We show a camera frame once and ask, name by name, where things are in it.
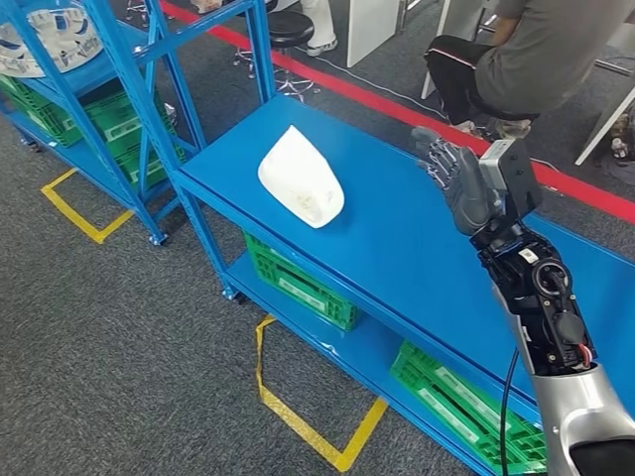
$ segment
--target black cable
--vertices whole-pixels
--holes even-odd
[[[500,464],[502,467],[502,476],[509,476],[507,469],[507,441],[504,438],[507,420],[507,401],[509,400],[509,390],[511,388],[511,378],[513,377],[513,369],[518,362],[518,349],[513,349],[513,355],[509,362],[509,369],[507,370],[507,378],[504,380],[504,388],[502,391],[502,403],[500,405]]]
[[[560,309],[565,310],[565,304],[568,298],[568,293],[564,279],[555,271],[549,272],[549,277],[551,278],[551,281],[553,282],[553,284],[556,285],[556,288],[558,289],[558,298],[560,301]]]

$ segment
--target yellow floor tape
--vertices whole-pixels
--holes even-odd
[[[280,417],[288,427],[298,434],[300,437],[310,444],[314,450],[319,453],[326,461],[334,466],[335,469],[344,472],[348,471],[355,462],[355,459],[366,444],[366,441],[372,434],[375,426],[388,407],[388,404],[378,398],[371,410],[355,430],[352,438],[346,445],[344,451],[340,452],[331,443],[322,437],[317,431],[309,426],[306,421],[301,419],[291,409],[282,403],[280,399],[267,390],[262,382],[262,340],[264,328],[276,318],[271,314],[267,315],[262,322],[256,327],[256,347],[257,351],[257,363],[256,365],[256,381],[262,402]]]
[[[114,232],[117,228],[119,228],[120,226],[123,225],[131,216],[134,215],[134,213],[132,210],[128,210],[119,215],[117,219],[116,219],[113,223],[110,223],[109,225],[106,226],[103,230],[98,230],[95,228],[91,223],[88,223],[88,221],[87,221],[83,216],[75,211],[72,207],[64,201],[63,198],[60,197],[54,190],[56,186],[62,183],[66,179],[68,179],[69,177],[75,174],[76,172],[77,172],[77,169],[71,169],[60,177],[56,178],[55,180],[51,183],[43,186],[42,188],[42,192],[51,203],[54,205],[55,208],[59,210],[61,214],[68,218],[69,221],[76,226],[77,228],[79,228],[80,230],[83,231],[85,235],[88,235],[93,241],[99,243],[100,245],[103,245],[106,237]]]

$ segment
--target red floor stripe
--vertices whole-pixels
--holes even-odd
[[[183,23],[190,24],[200,18],[195,13],[174,6],[165,0],[159,1],[165,13],[171,15]],[[229,28],[222,26],[214,27],[208,33],[237,47],[249,48],[249,38]],[[460,146],[470,147],[477,154],[482,154],[489,146],[485,141],[464,134],[446,124],[420,114],[355,84],[313,69],[295,59],[283,57],[276,52],[273,52],[272,56],[273,62],[276,64],[289,69],[299,76],[315,81],[322,87],[330,89],[337,94],[352,99],[387,116],[410,124],[411,126],[424,126],[433,129],[445,140]],[[635,224],[635,203],[632,201],[597,188],[585,181],[556,172],[542,164],[534,163],[533,167],[536,173],[536,177],[542,184],[556,188],[563,194],[575,198],[582,203],[631,224]]]

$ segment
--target blue metal shelf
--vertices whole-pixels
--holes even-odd
[[[351,331],[341,331],[260,281],[247,254],[236,260],[227,274],[246,296],[370,391],[381,396],[392,408],[470,468],[479,474],[494,474],[452,430],[390,376],[390,366],[404,341],[400,335],[369,315],[360,315]]]
[[[79,101],[80,96],[110,79],[119,77],[122,73],[122,66],[106,52],[100,52],[81,67],[61,74],[26,20],[26,15],[31,11],[69,6],[83,7],[85,5],[83,2],[75,2],[73,0],[8,0],[5,5],[5,8],[0,12],[0,22],[11,22],[17,33],[24,40],[34,59],[45,72],[45,77],[29,78],[23,81],[48,100],[67,110],[73,122],[82,132],[85,140],[69,148],[62,147],[21,114],[8,112],[3,107],[0,107],[0,109],[2,109],[2,112],[7,114],[9,120],[13,121],[19,129],[47,145],[57,156],[78,168],[88,179],[109,193],[119,203],[133,210],[138,219],[148,229],[150,239],[153,244],[162,243],[166,235],[159,228],[158,222],[179,204],[179,200],[172,199],[160,207],[156,213],[152,213],[147,208],[149,203],[168,189],[170,182],[164,180],[152,187],[146,186],[146,171],[147,170],[148,151],[150,150],[146,133],[143,131],[140,140],[139,184],[133,187],[128,182],[116,161],[112,157],[99,132],[95,129],[94,125]],[[109,5],[103,3],[101,6],[109,9],[109,14],[113,15],[112,10],[109,10]],[[148,55],[148,52],[152,50],[157,42],[165,44],[166,37],[172,35],[158,8],[152,9],[149,14],[149,20],[148,33],[119,22],[114,16],[112,18],[111,25],[113,32],[114,32],[113,35],[119,42],[119,53],[131,57],[137,54],[139,56],[138,64],[145,65],[145,78],[143,87],[146,95],[150,94],[150,91],[154,91],[155,79],[155,64],[153,58]],[[189,153],[199,151],[205,145],[200,123],[196,117],[189,91],[183,86],[185,81],[176,60],[176,56],[174,54],[168,56],[169,58],[164,59],[164,61],[177,90],[177,96],[183,110],[183,116],[185,122],[190,128],[192,136],[195,138],[196,145],[183,144],[183,141],[176,138],[174,140],[179,145],[184,145],[184,149]],[[139,74],[138,64],[133,66],[137,74]],[[153,100],[150,99],[149,104],[153,103]],[[170,142],[169,147],[174,154],[172,139],[165,130],[162,123],[161,123],[161,127],[163,129],[162,132],[168,136],[168,140]]]
[[[144,48],[147,45],[147,34],[125,23],[119,23],[122,35],[125,38],[131,51],[136,48]],[[102,84],[116,77],[113,63],[103,52],[84,64],[82,67],[65,73],[63,78],[78,97],[91,92]],[[24,79],[24,83],[32,88],[49,101],[63,106],[63,98],[55,92],[54,85],[48,77],[37,77]]]
[[[146,0],[150,12],[157,0]],[[243,292],[273,312],[315,348],[389,400],[424,431],[482,474],[487,471],[447,429],[388,375],[402,339],[500,399],[513,349],[490,280],[465,237],[457,233],[441,194],[412,156],[359,130],[275,93],[260,0],[236,0],[177,34],[133,55],[121,38],[106,2],[85,0],[104,49],[164,163],[174,190],[211,264],[233,298]],[[262,104],[211,146],[181,166],[152,106],[138,66],[245,11]],[[179,94],[187,94],[184,80]],[[185,113],[193,114],[191,98]],[[312,229],[284,208],[257,179],[257,167],[287,128],[294,125],[330,163],[346,196],[343,211],[322,229]],[[194,130],[196,137],[199,130]],[[205,221],[199,200],[273,246],[367,315],[359,327],[340,334],[288,298],[259,282],[245,256],[228,266]],[[596,347],[624,404],[635,413],[635,379],[628,366],[635,335],[635,266],[535,217],[528,224],[546,235],[576,281],[578,301]],[[335,352],[329,350],[334,346]],[[539,420],[527,376],[516,372],[510,407]]]
[[[45,8],[63,8],[73,5],[78,6],[79,4],[72,0],[28,0],[23,2],[21,6],[25,13],[29,13]],[[0,23],[5,21],[8,21],[8,19],[0,12]],[[122,29],[122,34],[130,46],[131,52],[147,48],[147,33],[123,22],[119,23]],[[100,52],[82,67],[65,73],[63,77],[76,95],[82,96],[108,82],[116,75],[115,68],[108,56]],[[46,97],[49,101],[62,107],[65,105],[63,102],[63,97],[56,92],[54,84],[49,77],[25,78],[23,81],[27,86]]]
[[[76,167],[79,172],[99,187],[100,189],[108,193],[115,200],[120,203],[125,208],[134,208],[134,205],[127,200],[121,185],[115,180],[114,177],[109,174],[103,164],[97,160],[92,149],[88,146],[85,140],[81,140],[70,147],[63,147],[57,144],[55,139],[47,135],[40,127],[35,124],[31,119],[25,116],[19,111],[11,111],[5,113],[5,117],[14,123],[15,126],[26,132],[29,136],[38,140],[38,142],[47,147],[48,150],[53,152],[56,156],[69,164],[71,167]],[[170,183],[168,180],[164,180],[157,183],[147,191],[147,201],[151,201],[153,198],[168,189]]]
[[[294,217],[257,178],[260,162],[291,124],[326,157],[344,191],[343,211],[324,228],[314,230]],[[513,341],[487,274],[468,240],[455,230],[441,194],[412,157],[279,96],[172,178],[500,398]],[[630,356],[630,336],[635,335],[635,321],[630,317],[635,313],[635,295],[618,291],[635,281],[635,267],[543,220],[534,217],[528,224],[552,240],[571,264],[601,360],[624,405],[635,411],[635,384],[622,365]],[[609,302],[619,312],[607,321]],[[513,387],[510,407],[539,421],[526,374],[517,372]]]

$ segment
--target red wire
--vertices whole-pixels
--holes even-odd
[[[584,344],[578,344],[578,347],[582,353],[582,357],[584,359],[584,366],[585,367],[590,367],[590,366],[590,358],[591,358],[590,351],[587,347],[586,347]]]

